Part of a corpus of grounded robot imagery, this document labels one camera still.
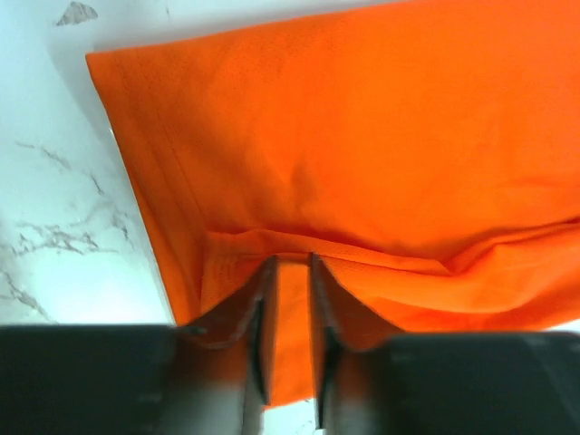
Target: folded fabric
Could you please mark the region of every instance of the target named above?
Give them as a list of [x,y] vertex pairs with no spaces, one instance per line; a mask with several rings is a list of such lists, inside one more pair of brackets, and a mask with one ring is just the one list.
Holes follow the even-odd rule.
[[177,322],[280,255],[280,404],[311,251],[409,331],[580,317],[579,24],[419,0],[89,54]]

